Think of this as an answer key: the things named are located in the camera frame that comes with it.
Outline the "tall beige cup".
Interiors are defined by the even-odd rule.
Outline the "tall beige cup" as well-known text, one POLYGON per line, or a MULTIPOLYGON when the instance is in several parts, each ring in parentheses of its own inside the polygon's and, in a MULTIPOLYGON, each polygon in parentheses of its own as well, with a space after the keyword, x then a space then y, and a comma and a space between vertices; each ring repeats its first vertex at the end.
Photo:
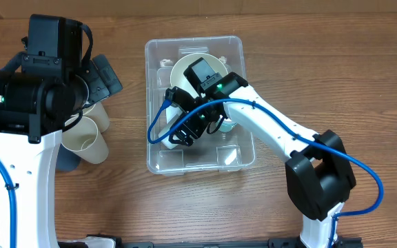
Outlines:
POLYGON ((110 118, 100 102, 83 109, 83 115, 96 123, 100 133, 105 132, 110 126, 110 118))
POLYGON ((97 124, 86 116, 63 133, 62 145, 92 164, 104 162, 109 155, 109 148, 97 124))

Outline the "small light blue cup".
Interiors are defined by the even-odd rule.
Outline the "small light blue cup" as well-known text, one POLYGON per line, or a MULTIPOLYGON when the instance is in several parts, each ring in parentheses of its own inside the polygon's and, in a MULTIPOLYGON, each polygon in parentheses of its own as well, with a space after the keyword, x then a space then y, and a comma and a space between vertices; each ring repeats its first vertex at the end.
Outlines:
POLYGON ((232 121, 230 118, 221 117, 217 124, 219 124, 218 130, 220 132, 230 132, 237 126, 237 122, 232 121))

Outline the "tall dark blue cup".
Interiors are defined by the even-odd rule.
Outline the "tall dark blue cup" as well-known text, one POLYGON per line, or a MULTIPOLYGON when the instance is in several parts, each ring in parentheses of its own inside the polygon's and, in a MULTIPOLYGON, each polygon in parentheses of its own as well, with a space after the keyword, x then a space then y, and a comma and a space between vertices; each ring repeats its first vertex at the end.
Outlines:
POLYGON ((63 145, 60 145, 57 155, 56 170, 62 172, 71 172, 79 166, 80 162, 81 158, 78 155, 71 152, 63 145))

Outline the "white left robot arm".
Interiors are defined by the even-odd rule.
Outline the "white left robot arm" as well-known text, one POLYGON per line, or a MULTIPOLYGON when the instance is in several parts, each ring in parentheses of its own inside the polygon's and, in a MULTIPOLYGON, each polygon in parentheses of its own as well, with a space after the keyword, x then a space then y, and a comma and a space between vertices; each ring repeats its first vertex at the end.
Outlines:
POLYGON ((0 69, 0 247, 58 247, 54 180, 61 148, 99 164, 109 154, 103 100, 121 83, 102 54, 18 53, 0 69))

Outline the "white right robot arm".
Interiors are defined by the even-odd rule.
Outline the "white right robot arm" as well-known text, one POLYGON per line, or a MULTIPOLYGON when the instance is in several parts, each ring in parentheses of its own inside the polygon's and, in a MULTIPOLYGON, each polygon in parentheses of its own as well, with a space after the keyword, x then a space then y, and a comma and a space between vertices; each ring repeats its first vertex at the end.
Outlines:
POLYGON ((356 179, 340 137, 295 123, 264 101, 240 75, 186 70, 170 78, 163 107, 181 115, 162 132, 169 146, 191 146, 211 123, 230 119, 271 148, 285 164, 287 193, 303 215, 301 247, 341 247, 336 233, 356 179))

